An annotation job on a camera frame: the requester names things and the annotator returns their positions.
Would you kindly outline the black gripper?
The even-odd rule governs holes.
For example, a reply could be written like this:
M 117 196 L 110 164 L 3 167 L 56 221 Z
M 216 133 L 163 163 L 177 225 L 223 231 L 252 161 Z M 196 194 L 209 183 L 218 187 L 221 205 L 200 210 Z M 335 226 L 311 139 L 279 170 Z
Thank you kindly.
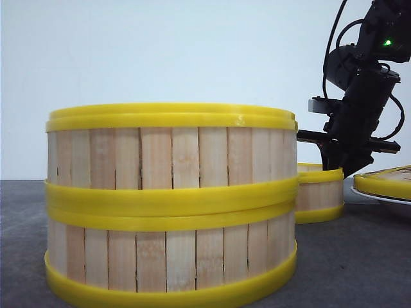
M 372 164 L 373 152 L 397 153 L 401 149 L 397 142 L 378 139 L 372 133 L 398 82 L 399 74 L 387 69 L 367 69 L 356 73 L 343 99 L 331 99 L 333 110 L 323 132 L 299 130 L 297 140 L 316 144 L 322 168 L 341 168 L 345 177 Z

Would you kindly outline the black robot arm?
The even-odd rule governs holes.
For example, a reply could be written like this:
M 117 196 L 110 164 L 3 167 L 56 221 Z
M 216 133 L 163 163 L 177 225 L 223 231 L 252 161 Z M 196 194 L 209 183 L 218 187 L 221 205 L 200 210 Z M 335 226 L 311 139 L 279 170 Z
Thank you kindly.
M 325 171 L 342 169 L 345 176 L 372 164 L 373 152 L 397 153 L 390 138 L 405 121 L 402 104 L 392 90 L 400 76 L 389 61 L 410 60 L 410 1 L 373 1 L 363 19 L 349 23 L 339 34 L 335 49 L 326 50 L 323 80 L 344 91 L 342 99 L 317 96 L 309 100 L 310 112 L 326 114 L 322 132 L 299 130 L 298 141 L 315 143 Z M 384 137 L 373 132 L 387 101 L 400 110 L 394 131 Z

